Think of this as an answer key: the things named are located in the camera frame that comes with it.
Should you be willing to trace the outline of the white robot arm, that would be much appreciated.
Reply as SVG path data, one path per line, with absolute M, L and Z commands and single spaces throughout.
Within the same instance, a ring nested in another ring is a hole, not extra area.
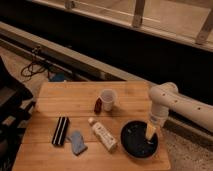
M 213 105 L 180 94 L 173 82 L 152 86 L 148 95 L 152 101 L 149 126 L 163 127 L 172 110 L 213 133 Z

